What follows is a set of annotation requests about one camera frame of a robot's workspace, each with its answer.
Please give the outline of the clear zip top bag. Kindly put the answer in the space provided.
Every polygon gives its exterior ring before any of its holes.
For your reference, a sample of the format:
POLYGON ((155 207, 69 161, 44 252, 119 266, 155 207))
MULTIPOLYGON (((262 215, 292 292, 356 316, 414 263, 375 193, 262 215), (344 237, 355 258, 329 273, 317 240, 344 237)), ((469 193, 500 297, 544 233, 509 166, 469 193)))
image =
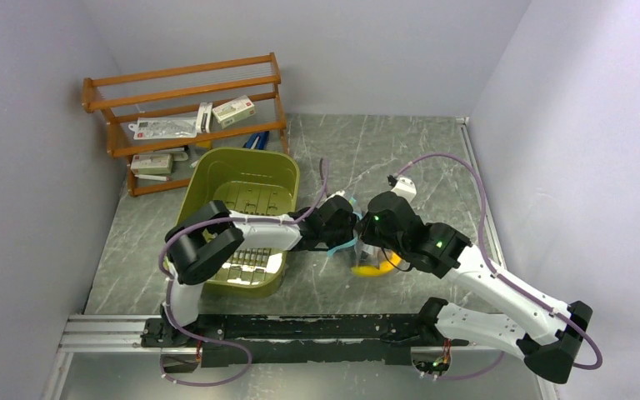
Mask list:
MULTIPOLYGON (((331 194, 328 198, 346 198, 353 206, 354 213, 357 215, 357 223, 361 221, 365 213, 358 206, 354 197, 347 197, 344 191, 331 194)), ((377 278, 396 272, 398 265, 403 261, 395 253, 364 243, 360 237, 358 230, 355 230, 355 238, 340 247, 327 250, 327 256, 330 258, 335 254, 342 254, 342 258, 348 263, 350 271, 361 278, 377 278)))

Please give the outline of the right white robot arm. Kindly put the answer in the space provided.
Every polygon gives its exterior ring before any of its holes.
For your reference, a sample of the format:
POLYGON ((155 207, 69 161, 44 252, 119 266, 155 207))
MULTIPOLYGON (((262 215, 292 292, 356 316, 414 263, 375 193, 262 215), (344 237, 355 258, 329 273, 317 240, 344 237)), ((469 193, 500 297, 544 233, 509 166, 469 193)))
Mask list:
POLYGON ((497 309, 490 314, 429 300, 428 315, 416 324, 423 343, 447 338, 489 346, 522 360, 551 383, 568 381, 593 315, 587 304, 565 303, 538 291, 492 263, 455 228, 424 222, 394 192, 380 193, 368 203, 359 232, 366 244, 386 248, 411 268, 466 288, 497 309))

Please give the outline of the olive green plastic bin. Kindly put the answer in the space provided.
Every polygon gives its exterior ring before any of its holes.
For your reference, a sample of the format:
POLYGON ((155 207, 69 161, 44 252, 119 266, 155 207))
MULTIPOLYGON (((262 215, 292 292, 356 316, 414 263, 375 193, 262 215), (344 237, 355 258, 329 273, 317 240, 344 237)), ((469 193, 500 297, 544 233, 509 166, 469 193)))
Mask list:
MULTIPOLYGON (((276 216, 296 210, 299 167, 280 152, 219 147, 205 152, 192 172, 176 223, 214 200, 229 210, 276 216)), ((277 249, 239 250, 205 283, 221 296, 266 298, 283 281, 286 253, 277 249)))

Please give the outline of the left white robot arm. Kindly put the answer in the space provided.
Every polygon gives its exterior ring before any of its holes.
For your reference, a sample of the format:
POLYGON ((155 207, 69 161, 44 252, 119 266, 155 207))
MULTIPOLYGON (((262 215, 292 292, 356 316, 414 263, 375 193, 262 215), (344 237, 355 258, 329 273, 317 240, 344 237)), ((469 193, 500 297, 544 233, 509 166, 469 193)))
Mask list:
POLYGON ((236 212, 220 201, 201 207, 167 233, 159 256, 161 268, 172 266, 165 271, 164 336, 179 347, 194 341, 203 285, 236 251, 329 251, 355 239, 358 221, 353 205, 341 195, 278 216, 236 212))

